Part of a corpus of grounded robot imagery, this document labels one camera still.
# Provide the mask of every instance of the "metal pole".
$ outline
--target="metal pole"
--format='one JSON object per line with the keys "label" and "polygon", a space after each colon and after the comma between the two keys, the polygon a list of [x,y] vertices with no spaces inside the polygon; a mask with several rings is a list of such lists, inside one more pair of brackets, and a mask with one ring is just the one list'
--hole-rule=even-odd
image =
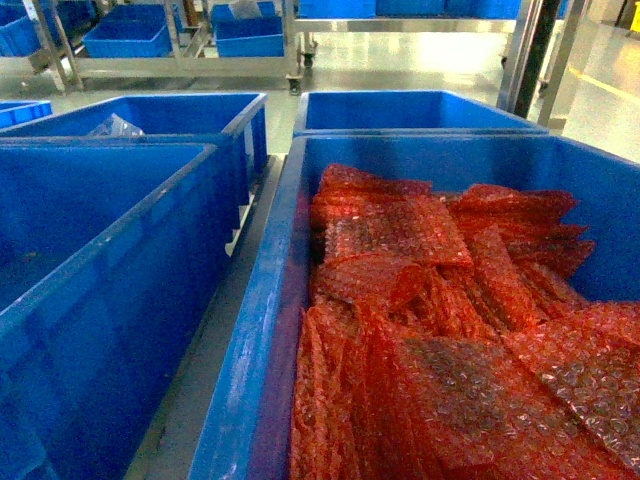
{"label": "metal pole", "polygon": [[182,52],[180,52],[180,37],[178,36],[178,28],[176,27],[176,19],[173,15],[173,3],[172,0],[164,0],[164,14],[167,17],[167,28],[169,29],[169,36],[171,37],[171,47],[173,49],[173,57],[176,59],[176,63],[180,64],[182,58]]}
{"label": "metal pole", "polygon": [[65,32],[62,21],[60,20],[60,16],[58,15],[57,1],[53,2],[52,14],[55,21],[56,29],[58,30],[58,35],[60,36],[60,41],[62,42],[62,48],[64,49],[64,53],[67,56],[69,67],[71,68],[71,73],[73,73],[73,79],[78,88],[80,88],[80,90],[84,90],[84,83],[82,82],[82,79],[80,78],[80,75],[78,73],[78,64],[76,63],[73,45],[71,45],[71,41],[67,37],[67,32]]}
{"label": "metal pole", "polygon": [[295,12],[293,0],[282,0],[282,21],[284,22],[284,55],[287,58],[289,89],[295,95],[300,94],[300,39],[295,29]]}
{"label": "metal pole", "polygon": [[511,42],[498,107],[526,118],[553,33],[560,0],[524,0]]}
{"label": "metal pole", "polygon": [[599,18],[592,18],[591,0],[573,0],[567,12],[564,34],[538,123],[562,133],[587,66],[598,30]]}
{"label": "metal pole", "polygon": [[40,0],[22,0],[24,8],[27,10],[27,15],[33,24],[33,28],[38,35],[38,40],[42,48],[47,52],[49,57],[49,65],[51,70],[51,76],[58,90],[61,92],[67,92],[71,88],[71,82],[67,78],[67,74],[64,71],[62,62],[60,61],[60,55],[58,54],[58,47],[51,37],[47,19],[44,15],[44,10],[40,4]]}

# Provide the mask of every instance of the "red bubble wrap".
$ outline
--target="red bubble wrap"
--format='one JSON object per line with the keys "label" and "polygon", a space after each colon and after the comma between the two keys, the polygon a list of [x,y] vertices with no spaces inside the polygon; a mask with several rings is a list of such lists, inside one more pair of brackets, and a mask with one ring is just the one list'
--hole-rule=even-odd
{"label": "red bubble wrap", "polygon": [[303,319],[298,347],[296,385],[291,418],[291,478],[329,478],[328,406],[325,390],[329,377],[320,338],[312,322]]}
{"label": "red bubble wrap", "polygon": [[574,311],[571,305],[554,298],[547,290],[533,282],[522,269],[519,268],[518,271],[522,283],[529,289],[529,292],[531,292],[531,296],[535,300],[536,305],[550,320],[566,317]]}
{"label": "red bubble wrap", "polygon": [[560,242],[522,242],[507,245],[515,262],[535,262],[545,265],[562,278],[572,277],[591,256],[596,243],[591,240]]}
{"label": "red bubble wrap", "polygon": [[426,285],[441,335],[449,338],[498,340],[495,331],[478,315],[460,285],[442,278],[435,268],[428,272]]}
{"label": "red bubble wrap", "polygon": [[549,323],[509,335],[505,344],[607,449],[640,475],[640,346],[575,327]]}
{"label": "red bubble wrap", "polygon": [[339,300],[397,310],[415,298],[425,282],[424,269],[390,255],[358,255],[318,268],[316,288]]}
{"label": "red bubble wrap", "polygon": [[564,303],[570,311],[589,305],[582,295],[550,268],[530,262],[523,262],[519,266],[529,280],[547,292],[554,301]]}
{"label": "red bubble wrap", "polygon": [[500,318],[510,330],[523,330],[543,320],[531,293],[520,280],[497,228],[486,229],[472,237],[469,249],[477,281],[499,307]]}
{"label": "red bubble wrap", "polygon": [[363,478],[349,420],[355,377],[354,323],[351,310],[331,300],[312,307],[304,317],[292,418],[291,478]]}
{"label": "red bubble wrap", "polygon": [[385,180],[346,165],[332,164],[324,171],[319,191],[375,191],[392,195],[429,195],[431,182],[420,180]]}
{"label": "red bubble wrap", "polygon": [[557,223],[536,223],[512,215],[454,214],[456,225],[466,236],[491,226],[497,226],[507,244],[522,242],[563,242],[576,241],[587,231],[580,225]]}
{"label": "red bubble wrap", "polygon": [[469,252],[446,207],[419,197],[380,205],[384,210],[331,223],[326,259],[361,253],[386,253],[426,265],[471,266]]}
{"label": "red bubble wrap", "polygon": [[445,478],[629,478],[498,345],[406,340],[388,363]]}
{"label": "red bubble wrap", "polygon": [[367,173],[347,165],[333,163],[329,165],[322,174],[322,178],[320,179],[320,188],[318,191],[322,192],[323,190],[330,189],[332,185],[338,183],[361,183],[370,180],[377,180],[378,178],[379,177],[372,173]]}
{"label": "red bubble wrap", "polygon": [[330,191],[314,197],[310,209],[313,228],[324,229],[330,222],[353,217],[384,215],[384,204],[402,201],[404,197],[378,192]]}
{"label": "red bubble wrap", "polygon": [[557,222],[578,202],[569,192],[519,192],[497,185],[473,185],[450,205],[455,212],[511,213]]}
{"label": "red bubble wrap", "polygon": [[593,329],[640,346],[640,303],[606,302],[590,306],[562,319],[576,329]]}
{"label": "red bubble wrap", "polygon": [[462,268],[441,268],[442,276],[449,282],[462,288],[475,311],[494,331],[507,332],[509,329],[501,320],[500,309],[494,305],[489,295],[483,291],[475,279],[473,271]]}
{"label": "red bubble wrap", "polygon": [[378,466],[372,478],[444,479],[428,439],[414,435],[409,413],[412,398],[406,384],[395,381],[391,362],[394,343],[404,341],[407,330],[392,325],[367,306],[358,309],[358,319],[367,332],[363,370],[368,395],[366,421],[374,432],[370,450]]}

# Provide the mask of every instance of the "blue plastic bin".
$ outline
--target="blue plastic bin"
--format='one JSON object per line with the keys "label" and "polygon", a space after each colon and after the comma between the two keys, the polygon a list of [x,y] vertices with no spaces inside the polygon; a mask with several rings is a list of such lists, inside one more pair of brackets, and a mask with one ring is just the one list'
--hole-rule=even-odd
{"label": "blue plastic bin", "polygon": [[228,257],[213,146],[0,146],[0,478],[122,478]]}
{"label": "blue plastic bin", "polygon": [[0,128],[11,127],[51,115],[51,102],[26,100],[0,101]]}
{"label": "blue plastic bin", "polygon": [[[259,93],[139,95],[119,97],[0,132],[1,137],[83,137],[87,144],[210,143],[224,153],[231,179],[227,212],[239,227],[237,205],[267,164],[265,104]],[[137,138],[86,137],[111,114],[142,128]]]}
{"label": "blue plastic bin", "polygon": [[[95,18],[95,9],[90,2],[61,2],[58,15],[65,31],[72,32]],[[53,40],[58,42],[58,31],[49,10],[45,9],[45,17]],[[24,6],[0,4],[0,56],[26,57],[40,48],[40,40]]]}
{"label": "blue plastic bin", "polygon": [[560,4],[560,10],[558,11],[558,18],[564,18],[567,15],[567,7],[569,6],[569,0],[562,0]]}
{"label": "blue plastic bin", "polygon": [[471,15],[489,20],[515,20],[520,4],[520,0],[476,0]]}
{"label": "blue plastic bin", "polygon": [[441,191],[496,183],[568,190],[567,222],[598,243],[573,278],[591,300],[640,300],[640,165],[549,135],[306,137],[293,142],[200,437],[191,480],[287,478],[309,201],[335,162]]}
{"label": "blue plastic bin", "polygon": [[0,56],[26,57],[39,49],[40,40],[24,8],[0,5]]}
{"label": "blue plastic bin", "polygon": [[156,58],[172,51],[166,22],[101,22],[82,41],[92,58]]}
{"label": "blue plastic bin", "polygon": [[100,23],[117,22],[150,22],[167,23],[167,16],[162,5],[117,5],[113,8]]}
{"label": "blue plastic bin", "polygon": [[[445,11],[452,17],[515,20],[521,3],[520,0],[446,0]],[[558,18],[564,18],[568,3],[568,0],[562,1]]]}
{"label": "blue plastic bin", "polygon": [[283,57],[284,34],[280,17],[215,22],[220,57]]}
{"label": "blue plastic bin", "polygon": [[[276,16],[276,6],[273,2],[258,2],[258,8],[260,8],[263,17]],[[214,22],[228,22],[235,19],[229,5],[215,5],[213,7]]]}
{"label": "blue plastic bin", "polygon": [[419,17],[442,15],[445,0],[377,0],[376,5],[381,17]]}
{"label": "blue plastic bin", "polygon": [[520,117],[440,90],[302,95],[293,135],[547,133]]}
{"label": "blue plastic bin", "polygon": [[376,0],[300,0],[300,18],[373,18]]}

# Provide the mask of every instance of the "clear plastic bag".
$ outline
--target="clear plastic bag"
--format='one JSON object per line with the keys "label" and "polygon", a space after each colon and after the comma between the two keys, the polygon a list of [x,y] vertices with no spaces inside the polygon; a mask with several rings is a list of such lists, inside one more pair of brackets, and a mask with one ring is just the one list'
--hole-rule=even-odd
{"label": "clear plastic bag", "polygon": [[88,137],[139,137],[144,135],[140,127],[127,122],[115,113],[91,130]]}
{"label": "clear plastic bag", "polygon": [[231,0],[229,9],[236,20],[262,17],[256,0]]}

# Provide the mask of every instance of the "bin rim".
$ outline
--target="bin rim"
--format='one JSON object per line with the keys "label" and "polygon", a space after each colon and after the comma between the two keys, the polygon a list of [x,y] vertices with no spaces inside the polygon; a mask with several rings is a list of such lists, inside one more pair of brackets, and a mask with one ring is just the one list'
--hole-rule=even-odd
{"label": "bin rim", "polygon": [[[368,128],[354,128],[354,129],[342,129],[342,128],[327,128],[327,129],[309,129],[306,126],[306,122],[307,122],[307,113],[309,112],[309,102],[311,101],[311,97],[312,96],[323,96],[323,95],[360,95],[360,94],[372,94],[372,93],[378,93],[378,94],[382,94],[382,93],[404,93],[404,94],[420,94],[420,93],[430,93],[430,94],[442,94],[442,95],[446,95],[446,96],[452,96],[452,97],[456,97],[459,100],[471,103],[477,107],[483,108],[483,109],[487,109],[489,111],[492,111],[494,113],[499,113],[503,116],[505,116],[506,118],[508,118],[509,120],[513,120],[519,124],[522,125],[521,128],[517,128],[517,127],[513,127],[513,128],[491,128],[491,127],[486,127],[486,128],[452,128],[452,127],[441,127],[441,128],[420,128],[420,127],[416,127],[416,128],[383,128],[383,129],[368,129]],[[360,133],[364,133],[364,132],[368,132],[372,135],[375,134],[385,134],[385,133],[392,133],[395,135],[405,135],[405,134],[425,134],[428,130],[433,131],[434,133],[439,133],[441,131],[445,131],[448,133],[448,131],[455,131],[458,130],[460,131],[459,134],[464,135],[464,131],[465,130],[474,130],[476,132],[478,132],[479,135],[485,134],[485,133],[490,133],[492,131],[495,132],[505,132],[505,134],[513,134],[513,133],[520,133],[523,135],[526,135],[530,132],[539,132],[539,133],[548,133],[549,129],[541,126],[541,125],[537,125],[533,122],[530,122],[527,119],[524,119],[522,117],[519,117],[513,113],[504,111],[504,110],[500,110],[497,107],[494,107],[492,105],[486,104],[486,103],[482,103],[478,100],[475,100],[473,98],[468,98],[465,97],[463,95],[460,95],[456,92],[453,92],[451,90],[437,90],[437,89],[424,89],[424,90],[420,90],[420,89],[407,89],[407,90],[402,90],[402,89],[393,89],[393,90],[323,90],[323,91],[317,91],[317,92],[304,92],[301,96],[300,96],[300,103],[298,104],[298,112],[296,114],[296,119],[293,125],[293,132],[294,132],[294,136],[298,136],[300,135],[302,132],[304,132],[304,134],[313,134],[313,135],[322,135],[323,132],[324,134],[333,134],[333,132],[345,132],[345,134],[350,134],[350,135],[358,135]]]}
{"label": "bin rim", "polygon": [[[188,98],[188,97],[192,97],[192,98],[198,98],[198,97],[232,97],[232,96],[238,96],[238,95],[246,95],[246,96],[254,96],[255,98],[249,102],[249,104],[247,106],[245,106],[241,111],[239,111],[235,117],[233,118],[233,120],[231,122],[229,122],[228,125],[225,126],[225,128],[221,131],[221,132],[216,132],[214,134],[189,134],[189,133],[185,133],[185,134],[168,134],[168,133],[159,133],[159,134],[146,134],[146,135],[142,135],[139,138],[144,138],[147,139],[149,141],[153,141],[153,140],[172,140],[174,142],[177,143],[191,143],[191,142],[195,142],[198,144],[203,144],[203,143],[207,143],[206,141],[203,141],[203,138],[206,138],[208,136],[212,136],[212,135],[224,135],[224,136],[231,136],[232,138],[236,139],[238,138],[241,134],[242,134],[242,130],[253,120],[253,117],[255,116],[255,114],[258,112],[258,110],[260,110],[262,107],[264,107],[267,103],[267,98],[268,95],[266,93],[260,93],[260,92],[221,92],[221,93],[176,93],[176,94],[148,94],[148,95],[121,95],[118,97],[112,97],[106,100],[102,100],[96,103],[92,103],[90,105],[85,105],[84,107],[78,108],[76,110],[73,110],[71,112],[65,112],[65,113],[57,113],[54,115],[50,115],[48,117],[45,118],[38,118],[35,120],[32,120],[30,122],[25,122],[25,123],[21,123],[20,125],[14,125],[10,128],[6,128],[4,130],[2,130],[3,133],[3,141],[4,139],[14,139],[14,138],[27,138],[27,137],[11,137],[11,133],[12,132],[20,132],[21,128],[29,128],[32,125],[39,125],[40,123],[42,123],[43,121],[48,121],[48,122],[53,122],[56,121],[60,118],[64,118],[68,115],[77,113],[77,112],[83,112],[89,109],[93,109],[93,108],[99,108],[105,105],[108,105],[109,103],[113,103],[113,102],[117,102],[117,101],[121,101],[121,100],[128,100],[128,99],[154,99],[154,98],[164,98],[164,97],[182,97],[182,98]],[[83,139],[85,141],[90,141],[90,142],[95,142],[95,141],[104,141],[105,138],[104,137],[87,137],[87,136],[83,136],[83,135],[78,135],[78,136],[43,136],[43,137],[37,137],[38,141],[40,140],[45,140],[45,139],[62,139],[62,138],[77,138],[77,139]]]}

